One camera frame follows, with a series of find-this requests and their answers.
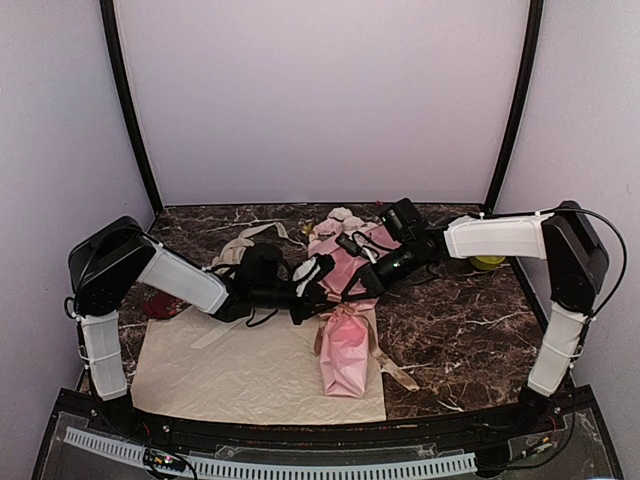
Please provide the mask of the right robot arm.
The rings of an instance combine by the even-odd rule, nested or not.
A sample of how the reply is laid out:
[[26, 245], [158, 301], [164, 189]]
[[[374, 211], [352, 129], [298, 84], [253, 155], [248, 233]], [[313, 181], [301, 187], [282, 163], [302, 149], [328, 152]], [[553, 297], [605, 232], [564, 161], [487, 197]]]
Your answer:
[[404, 198], [386, 206], [379, 216], [395, 248], [358, 267], [340, 291], [344, 302], [375, 299], [421, 267], [446, 260], [505, 257], [518, 263], [536, 262], [547, 275], [549, 295], [544, 334], [525, 389], [528, 396], [510, 413], [510, 424], [521, 434], [534, 432], [549, 416], [542, 397], [556, 393], [582, 354], [590, 325], [612, 300], [625, 277], [628, 260], [608, 286], [610, 255], [595, 222], [613, 235], [616, 226], [603, 215], [575, 201], [543, 210], [470, 213], [432, 222], [416, 204]]

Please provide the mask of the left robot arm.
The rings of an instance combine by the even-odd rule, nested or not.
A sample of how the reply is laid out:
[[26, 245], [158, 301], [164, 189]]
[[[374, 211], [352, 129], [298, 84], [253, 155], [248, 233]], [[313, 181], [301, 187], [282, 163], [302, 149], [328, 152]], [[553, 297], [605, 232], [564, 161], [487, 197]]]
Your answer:
[[214, 319], [255, 326], [258, 310], [284, 311], [299, 325], [329, 307], [322, 282], [335, 266], [314, 254], [296, 266], [282, 250], [251, 242], [239, 259], [201, 267], [123, 216], [76, 245], [67, 267], [72, 294], [67, 315], [78, 324], [81, 358], [92, 392], [106, 401], [103, 421], [120, 436], [141, 427], [140, 412], [122, 397], [129, 384], [121, 360], [120, 310], [131, 290], [145, 288]]

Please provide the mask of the tan satin ribbon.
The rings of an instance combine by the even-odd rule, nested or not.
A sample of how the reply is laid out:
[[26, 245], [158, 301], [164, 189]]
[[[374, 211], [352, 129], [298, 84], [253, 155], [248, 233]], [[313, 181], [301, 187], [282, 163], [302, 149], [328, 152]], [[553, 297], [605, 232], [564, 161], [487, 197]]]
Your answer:
[[416, 381], [380, 347], [373, 303], [341, 303], [318, 318], [314, 353], [319, 360], [325, 395], [363, 398], [370, 361], [404, 389], [419, 390]]

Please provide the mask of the pink wrapping paper sheet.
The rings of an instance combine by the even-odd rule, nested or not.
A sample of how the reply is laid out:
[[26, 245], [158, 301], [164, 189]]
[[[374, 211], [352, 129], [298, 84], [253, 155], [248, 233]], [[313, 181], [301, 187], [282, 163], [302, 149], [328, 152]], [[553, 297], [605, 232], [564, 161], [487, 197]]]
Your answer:
[[[354, 257], [338, 244], [338, 239], [346, 235], [340, 232], [323, 241], [316, 240], [309, 247], [311, 255], [328, 254], [335, 262], [334, 269], [321, 281], [332, 300], [339, 297], [356, 270], [367, 266], [370, 260], [368, 256]], [[379, 346], [375, 316], [377, 302], [376, 296], [341, 301], [320, 315], [315, 350], [325, 395], [362, 399], [371, 367], [378, 372], [385, 371], [410, 391], [419, 389], [416, 382]]]

